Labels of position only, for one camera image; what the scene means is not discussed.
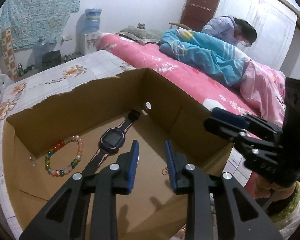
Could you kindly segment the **pink strap smart watch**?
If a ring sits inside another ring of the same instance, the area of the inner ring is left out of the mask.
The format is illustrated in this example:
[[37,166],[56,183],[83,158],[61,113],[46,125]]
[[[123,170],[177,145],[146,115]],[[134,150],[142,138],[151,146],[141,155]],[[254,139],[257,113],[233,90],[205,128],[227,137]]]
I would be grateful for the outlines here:
[[106,130],[102,137],[100,137],[98,150],[82,171],[82,176],[86,177],[95,174],[108,156],[119,152],[120,148],[126,141],[126,134],[128,130],[132,124],[139,119],[140,115],[140,112],[133,109],[129,112],[129,115],[125,118],[125,120],[119,124],[119,126]]

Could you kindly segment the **gold butterfly charms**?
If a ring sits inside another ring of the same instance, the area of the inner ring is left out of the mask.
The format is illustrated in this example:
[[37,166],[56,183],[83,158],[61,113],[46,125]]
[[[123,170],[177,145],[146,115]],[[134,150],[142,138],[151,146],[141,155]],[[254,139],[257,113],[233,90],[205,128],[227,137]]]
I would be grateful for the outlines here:
[[168,169],[167,169],[167,167],[165,167],[165,168],[162,170],[161,174],[162,174],[163,176],[168,176]]

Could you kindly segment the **red floral bed blanket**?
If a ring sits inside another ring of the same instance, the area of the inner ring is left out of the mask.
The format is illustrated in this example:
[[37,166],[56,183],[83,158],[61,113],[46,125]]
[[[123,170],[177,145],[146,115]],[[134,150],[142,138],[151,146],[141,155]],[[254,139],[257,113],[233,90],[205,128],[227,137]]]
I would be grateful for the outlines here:
[[161,53],[156,44],[141,45],[116,34],[103,33],[95,47],[112,53],[135,68],[151,68],[209,111],[218,107],[237,115],[258,115],[245,104],[239,92],[233,92],[203,72]]

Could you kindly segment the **pink quilt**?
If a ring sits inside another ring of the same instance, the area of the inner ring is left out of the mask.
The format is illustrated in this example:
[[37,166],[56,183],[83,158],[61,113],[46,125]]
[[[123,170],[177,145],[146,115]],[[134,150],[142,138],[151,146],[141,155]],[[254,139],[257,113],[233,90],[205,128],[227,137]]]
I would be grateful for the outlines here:
[[242,98],[259,117],[282,127],[286,111],[285,75],[253,60],[246,63],[239,87]]

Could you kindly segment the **blue quilt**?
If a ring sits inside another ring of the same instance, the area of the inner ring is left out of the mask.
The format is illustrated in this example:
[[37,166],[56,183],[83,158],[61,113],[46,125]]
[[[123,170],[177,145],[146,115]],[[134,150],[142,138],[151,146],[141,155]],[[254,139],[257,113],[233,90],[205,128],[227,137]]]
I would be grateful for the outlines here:
[[186,29],[170,29],[161,39],[159,50],[227,87],[238,86],[250,58],[232,44]]

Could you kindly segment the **brown cardboard box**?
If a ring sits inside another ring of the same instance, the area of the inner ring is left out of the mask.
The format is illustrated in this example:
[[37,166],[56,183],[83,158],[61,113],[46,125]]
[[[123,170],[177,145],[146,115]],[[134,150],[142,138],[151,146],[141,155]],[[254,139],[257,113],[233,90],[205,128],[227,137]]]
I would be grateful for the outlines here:
[[74,174],[108,169],[139,143],[134,188],[116,201],[119,239],[169,239],[186,222],[185,196],[168,183],[165,141],[190,163],[219,175],[232,144],[207,132],[211,99],[197,101],[149,69],[89,81],[9,116],[2,158],[22,230]]

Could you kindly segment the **person in lilac jacket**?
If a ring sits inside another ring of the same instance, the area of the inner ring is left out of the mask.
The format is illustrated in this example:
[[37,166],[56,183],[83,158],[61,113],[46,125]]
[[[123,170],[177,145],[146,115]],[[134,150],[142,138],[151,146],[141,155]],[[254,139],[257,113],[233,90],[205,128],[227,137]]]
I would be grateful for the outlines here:
[[204,25],[202,33],[237,46],[242,43],[250,47],[257,40],[255,28],[247,21],[232,17],[221,16],[211,19]]

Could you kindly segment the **dark red door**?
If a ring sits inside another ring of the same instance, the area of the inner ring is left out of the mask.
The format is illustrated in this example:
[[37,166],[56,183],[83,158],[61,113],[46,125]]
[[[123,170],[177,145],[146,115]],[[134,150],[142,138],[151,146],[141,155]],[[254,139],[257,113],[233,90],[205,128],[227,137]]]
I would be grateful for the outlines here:
[[202,31],[204,25],[213,18],[218,3],[219,0],[186,0],[180,24],[194,31]]

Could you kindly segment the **blue water jug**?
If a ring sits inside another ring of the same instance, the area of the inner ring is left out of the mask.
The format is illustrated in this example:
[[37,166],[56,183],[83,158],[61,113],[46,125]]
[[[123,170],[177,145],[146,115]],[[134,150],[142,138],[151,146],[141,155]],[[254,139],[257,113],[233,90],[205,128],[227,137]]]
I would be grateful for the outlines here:
[[99,31],[101,22],[101,9],[86,9],[83,33],[94,33]]

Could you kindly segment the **teal patterned wall cloth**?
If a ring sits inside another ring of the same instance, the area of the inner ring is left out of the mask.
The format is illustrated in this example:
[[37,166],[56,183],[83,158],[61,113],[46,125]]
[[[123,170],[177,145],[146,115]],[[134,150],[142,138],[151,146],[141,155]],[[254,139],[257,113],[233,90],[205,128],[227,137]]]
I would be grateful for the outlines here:
[[71,13],[78,12],[81,0],[6,0],[0,16],[0,39],[10,29],[13,49],[29,49],[39,38],[58,41]]

